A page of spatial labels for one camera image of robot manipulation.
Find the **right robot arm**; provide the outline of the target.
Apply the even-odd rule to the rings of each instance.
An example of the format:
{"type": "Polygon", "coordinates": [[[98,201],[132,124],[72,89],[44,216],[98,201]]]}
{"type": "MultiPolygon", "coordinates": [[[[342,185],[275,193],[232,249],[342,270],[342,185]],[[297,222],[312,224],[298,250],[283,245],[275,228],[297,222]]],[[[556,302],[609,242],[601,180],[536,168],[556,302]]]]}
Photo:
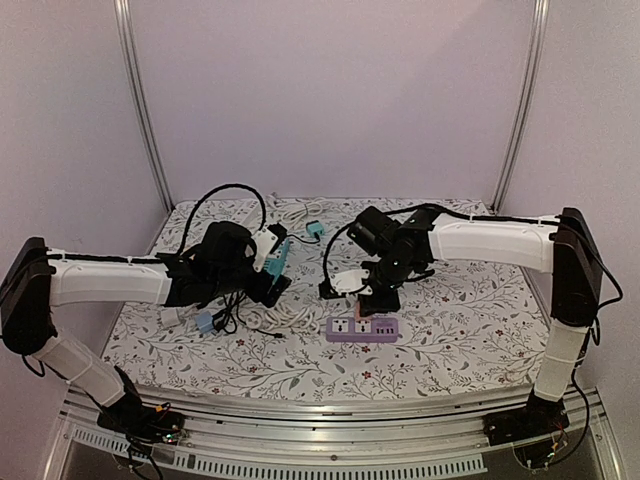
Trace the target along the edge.
{"type": "Polygon", "coordinates": [[[397,289],[437,261],[468,260],[524,267],[552,278],[550,334],[534,382],[536,398],[517,415],[517,427],[537,436],[552,424],[589,330],[606,306],[602,281],[611,276],[582,213],[554,217],[472,216],[425,204],[399,222],[369,207],[347,229],[372,265],[342,272],[329,283],[359,295],[364,316],[399,309],[397,289]]]}

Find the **purple power strip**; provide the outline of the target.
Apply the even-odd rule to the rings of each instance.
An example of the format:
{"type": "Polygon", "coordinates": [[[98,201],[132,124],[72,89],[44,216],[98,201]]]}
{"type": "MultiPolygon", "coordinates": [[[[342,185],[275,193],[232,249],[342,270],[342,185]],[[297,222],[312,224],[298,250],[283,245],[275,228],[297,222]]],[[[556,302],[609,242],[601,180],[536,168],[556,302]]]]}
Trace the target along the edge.
{"type": "Polygon", "coordinates": [[[325,322],[326,340],[333,343],[394,343],[400,337],[395,318],[371,320],[331,317],[325,322]]]}

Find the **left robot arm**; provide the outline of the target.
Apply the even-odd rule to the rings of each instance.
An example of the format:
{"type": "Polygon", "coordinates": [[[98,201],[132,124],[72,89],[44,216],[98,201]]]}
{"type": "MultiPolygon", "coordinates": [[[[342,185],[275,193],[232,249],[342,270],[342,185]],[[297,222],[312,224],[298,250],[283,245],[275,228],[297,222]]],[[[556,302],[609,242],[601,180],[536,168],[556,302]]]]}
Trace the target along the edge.
{"type": "Polygon", "coordinates": [[[100,256],[50,249],[32,237],[1,284],[1,338],[15,354],[31,356],[109,408],[128,434],[148,426],[148,412],[118,370],[53,324],[54,307],[90,302],[133,302],[164,308],[202,309],[231,294],[275,305],[288,279],[265,268],[286,240],[272,224],[250,232],[229,221],[211,223],[202,239],[182,253],[144,257],[100,256]]]}

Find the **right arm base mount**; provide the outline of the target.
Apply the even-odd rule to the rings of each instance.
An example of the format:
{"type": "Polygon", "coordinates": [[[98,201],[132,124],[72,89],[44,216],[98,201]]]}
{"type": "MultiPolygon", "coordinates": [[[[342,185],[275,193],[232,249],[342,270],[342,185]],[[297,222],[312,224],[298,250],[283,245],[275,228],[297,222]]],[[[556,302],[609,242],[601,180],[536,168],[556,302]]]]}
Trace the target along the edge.
{"type": "Polygon", "coordinates": [[[548,401],[534,393],[524,406],[489,413],[482,422],[491,446],[550,435],[570,426],[563,400],[548,401]]]}

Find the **pink charger plug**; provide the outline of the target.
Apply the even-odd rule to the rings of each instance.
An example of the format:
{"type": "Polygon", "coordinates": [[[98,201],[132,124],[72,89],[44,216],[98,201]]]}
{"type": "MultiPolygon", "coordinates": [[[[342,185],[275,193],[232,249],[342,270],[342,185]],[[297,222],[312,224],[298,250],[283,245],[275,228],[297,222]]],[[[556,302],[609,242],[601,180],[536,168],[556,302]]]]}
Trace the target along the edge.
{"type": "Polygon", "coordinates": [[[359,297],[356,303],[354,319],[356,321],[370,321],[373,314],[369,311],[366,297],[359,297]]]}

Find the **teal blue power strip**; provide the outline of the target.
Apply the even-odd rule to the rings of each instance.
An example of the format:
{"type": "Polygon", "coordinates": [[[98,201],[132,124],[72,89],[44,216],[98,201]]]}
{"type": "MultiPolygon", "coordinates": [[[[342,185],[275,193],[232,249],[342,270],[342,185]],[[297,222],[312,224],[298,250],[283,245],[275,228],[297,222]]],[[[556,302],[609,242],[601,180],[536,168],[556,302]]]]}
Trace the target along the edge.
{"type": "Polygon", "coordinates": [[[263,270],[267,272],[275,284],[283,275],[287,263],[287,256],[290,249],[290,240],[285,239],[277,249],[271,253],[265,260],[263,270]]]}

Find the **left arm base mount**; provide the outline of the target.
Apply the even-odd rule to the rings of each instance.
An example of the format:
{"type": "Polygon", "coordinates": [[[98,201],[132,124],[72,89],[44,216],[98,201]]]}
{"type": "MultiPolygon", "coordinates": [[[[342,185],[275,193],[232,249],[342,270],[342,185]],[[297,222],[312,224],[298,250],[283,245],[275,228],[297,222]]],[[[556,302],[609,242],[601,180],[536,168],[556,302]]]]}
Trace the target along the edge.
{"type": "Polygon", "coordinates": [[[99,408],[99,427],[139,442],[175,443],[184,433],[186,418],[170,402],[148,406],[137,394],[126,393],[112,406],[99,408]]]}

